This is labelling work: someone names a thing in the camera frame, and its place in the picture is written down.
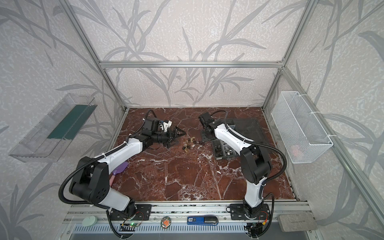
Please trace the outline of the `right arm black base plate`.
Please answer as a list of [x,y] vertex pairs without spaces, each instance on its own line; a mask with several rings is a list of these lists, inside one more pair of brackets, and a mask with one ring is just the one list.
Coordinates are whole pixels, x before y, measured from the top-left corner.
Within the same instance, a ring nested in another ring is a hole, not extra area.
[[231,215],[231,220],[269,220],[270,208],[268,204],[261,203],[251,208],[248,204],[230,204],[227,211]]

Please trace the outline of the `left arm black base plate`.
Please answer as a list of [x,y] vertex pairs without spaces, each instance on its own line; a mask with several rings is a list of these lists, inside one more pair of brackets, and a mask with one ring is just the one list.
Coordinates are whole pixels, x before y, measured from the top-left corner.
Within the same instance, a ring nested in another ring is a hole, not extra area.
[[136,210],[132,215],[126,215],[120,211],[112,209],[110,212],[110,219],[112,221],[148,221],[150,219],[152,210],[151,204],[138,204]]

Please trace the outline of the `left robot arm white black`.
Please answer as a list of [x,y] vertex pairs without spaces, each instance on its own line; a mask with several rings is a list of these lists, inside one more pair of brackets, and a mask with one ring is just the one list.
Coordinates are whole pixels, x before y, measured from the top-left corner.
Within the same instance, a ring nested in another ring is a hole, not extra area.
[[59,188],[59,199],[69,205],[91,204],[96,207],[114,209],[128,216],[137,211],[135,200],[114,190],[110,186],[110,175],[129,158],[143,152],[152,144],[166,148],[175,145],[176,139],[186,135],[171,121],[149,118],[143,127],[116,148],[97,157],[83,157],[77,168],[63,181]]

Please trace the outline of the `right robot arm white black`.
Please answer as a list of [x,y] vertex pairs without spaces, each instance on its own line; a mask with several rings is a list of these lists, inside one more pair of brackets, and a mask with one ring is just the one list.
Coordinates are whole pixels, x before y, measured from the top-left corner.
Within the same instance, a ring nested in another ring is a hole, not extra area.
[[[285,172],[288,163],[286,156],[274,147],[242,136],[228,125],[227,119],[215,120],[212,114],[203,113],[199,120],[207,138],[225,142],[241,157],[242,174],[247,181],[244,207],[248,211],[256,210],[263,202],[265,185]],[[273,165],[268,150],[279,154],[283,160],[282,169],[271,177],[269,174]]]

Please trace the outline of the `grey compartment organizer box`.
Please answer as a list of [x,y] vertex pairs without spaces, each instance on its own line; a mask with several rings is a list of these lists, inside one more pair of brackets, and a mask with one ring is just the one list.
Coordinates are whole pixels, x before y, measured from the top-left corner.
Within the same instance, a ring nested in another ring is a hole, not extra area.
[[214,157],[216,160],[232,159],[239,157],[239,154],[226,142],[214,138],[211,140]]

